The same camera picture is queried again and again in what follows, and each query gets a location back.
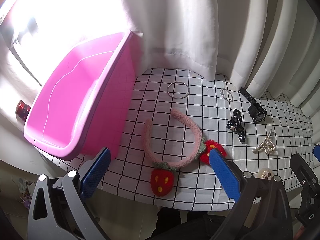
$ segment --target silver bangle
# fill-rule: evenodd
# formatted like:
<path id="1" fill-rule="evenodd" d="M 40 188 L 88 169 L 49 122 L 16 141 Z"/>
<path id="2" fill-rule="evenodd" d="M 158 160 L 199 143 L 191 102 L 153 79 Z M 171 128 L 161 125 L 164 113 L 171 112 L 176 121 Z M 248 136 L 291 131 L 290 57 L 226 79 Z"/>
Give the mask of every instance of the silver bangle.
<path id="1" fill-rule="evenodd" d="M 172 95 L 170 95 L 170 93 L 169 93 L 169 87 L 170 87 L 171 85 L 173 85 L 173 84 L 182 84 L 182 85 L 187 86 L 187 88 L 188 88 L 188 93 L 187 93 L 185 96 L 180 97 L 180 98 L 174 97 L 174 96 L 173 96 L 173 93 L 174 93 L 174 92 L 172 92 Z M 168 93 L 168 95 L 169 95 L 170 97 L 175 98 L 175 99 L 186 98 L 186 97 L 190 94 L 190 87 L 189 87 L 187 84 L 185 84 L 185 83 L 183 83 L 183 82 L 181 82 L 181 81 L 172 82 L 172 83 L 168 86 L 168 88 L 167 88 L 167 93 Z"/>
<path id="2" fill-rule="evenodd" d="M 225 95 L 223 94 L 223 91 L 224 91 L 224 90 L 227 91 L 228 95 L 231 96 L 231 99 L 225 97 Z M 233 96 L 232 96 L 232 94 L 230 93 L 230 91 L 229 91 L 228 89 L 221 88 L 220 94 L 222 95 L 222 97 L 224 98 L 224 100 L 228 101 L 229 103 L 233 102 Z"/>

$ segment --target white grid tablecloth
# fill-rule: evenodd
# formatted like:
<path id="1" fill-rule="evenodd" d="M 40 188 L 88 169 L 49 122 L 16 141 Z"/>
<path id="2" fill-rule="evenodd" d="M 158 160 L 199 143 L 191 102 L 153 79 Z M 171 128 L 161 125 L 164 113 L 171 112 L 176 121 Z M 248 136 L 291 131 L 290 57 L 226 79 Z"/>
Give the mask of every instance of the white grid tablecloth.
<path id="1" fill-rule="evenodd" d="M 172 99 L 167 94 L 169 83 L 181 81 L 190 86 L 191 93 L 183 99 Z M 184 85 L 172 85 L 174 95 L 187 92 Z M 220 95 L 227 88 L 234 101 L 229 103 Z M 194 161 L 175 173 L 172 191 L 164 197 L 156 197 L 150 187 L 151 161 L 142 150 L 141 135 L 147 118 L 153 120 L 153 151 L 164 161 L 179 161 L 193 149 L 194 136 L 189 128 L 170 117 L 171 109 L 178 109 L 190 116 L 203 130 L 207 139 L 218 141 L 242 171 L 257 173 L 261 168 L 270 168 L 278 174 L 287 191 L 299 182 L 289 168 L 292 154 L 299 153 L 313 168 L 311 143 L 311 120 L 300 108 L 295 108 L 285 95 L 273 99 L 269 92 L 257 100 L 268 112 L 264 121 L 255 124 L 249 116 L 250 103 L 224 75 L 217 74 L 214 82 L 208 82 L 187 70 L 149 69 L 137 78 L 131 104 L 119 148 L 98 188 L 132 200 L 173 207 L 184 210 L 219 211 L 230 209 L 234 200 L 229 199 L 211 167 Z M 243 116 L 242 126 L 246 131 L 246 143 L 239 142 L 236 133 L 226 128 L 233 110 Z M 267 156 L 263 151 L 254 154 L 254 149 L 272 129 L 272 141 L 277 149 Z M 78 170 L 86 160 L 79 155 L 72 161 L 62 161 L 39 150 L 45 157 L 66 171 Z"/>

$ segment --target floor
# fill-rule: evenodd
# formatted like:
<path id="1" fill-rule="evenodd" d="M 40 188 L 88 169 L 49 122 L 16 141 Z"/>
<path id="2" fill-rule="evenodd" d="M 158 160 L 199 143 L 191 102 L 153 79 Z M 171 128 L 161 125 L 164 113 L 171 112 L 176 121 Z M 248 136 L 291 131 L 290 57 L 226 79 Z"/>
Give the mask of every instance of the floor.
<path id="1" fill-rule="evenodd" d="M 23 238 L 27 239 L 28 210 L 16 199 L 4 197 L 0 193 L 0 206 L 7 215 L 10 223 Z"/>
<path id="2" fill-rule="evenodd" d="M 145 240 L 151 236 L 156 227 L 158 207 L 119 197 L 97 189 L 87 205 L 95 217 L 99 217 L 99 225 L 111 240 Z M 258 204 L 252 205 L 245 226 L 250 226 Z M 210 212 L 210 214 L 227 216 L 229 211 Z M 181 221 L 185 222 L 187 211 L 180 210 Z M 293 221 L 295 234 L 301 224 Z"/>

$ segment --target pink fuzzy headband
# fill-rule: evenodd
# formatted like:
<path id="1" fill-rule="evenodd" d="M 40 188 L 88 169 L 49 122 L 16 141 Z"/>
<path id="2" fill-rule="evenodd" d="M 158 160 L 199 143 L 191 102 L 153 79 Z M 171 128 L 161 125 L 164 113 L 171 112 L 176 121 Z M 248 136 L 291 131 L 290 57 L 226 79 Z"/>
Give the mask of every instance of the pink fuzzy headband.
<path id="1" fill-rule="evenodd" d="M 155 168 L 161 168 L 169 171 L 176 171 L 177 169 L 184 167 L 191 163 L 193 160 L 197 159 L 199 155 L 204 152 L 205 144 L 204 137 L 202 137 L 202 133 L 200 128 L 196 125 L 196 123 L 185 114 L 181 113 L 178 110 L 171 110 L 170 114 L 176 118 L 178 121 L 182 122 L 184 125 L 189 127 L 195 136 L 195 146 L 193 148 L 192 153 L 187 157 L 183 158 L 183 160 L 179 162 L 164 162 L 161 159 L 158 159 L 154 152 L 151 149 L 151 128 L 152 121 L 148 119 L 146 121 L 143 135 L 142 135 L 142 144 L 146 155 L 153 161 Z"/>

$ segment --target pink plastic basin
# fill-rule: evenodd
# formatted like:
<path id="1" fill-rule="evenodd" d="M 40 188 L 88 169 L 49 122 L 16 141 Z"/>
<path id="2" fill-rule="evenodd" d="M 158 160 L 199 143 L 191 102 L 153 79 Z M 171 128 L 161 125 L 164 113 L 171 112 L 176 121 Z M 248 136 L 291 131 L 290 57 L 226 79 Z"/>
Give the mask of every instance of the pink plastic basin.
<path id="1" fill-rule="evenodd" d="M 102 147 L 115 158 L 135 81 L 131 38 L 116 33 L 71 49 L 36 97 L 25 138 L 63 160 Z"/>

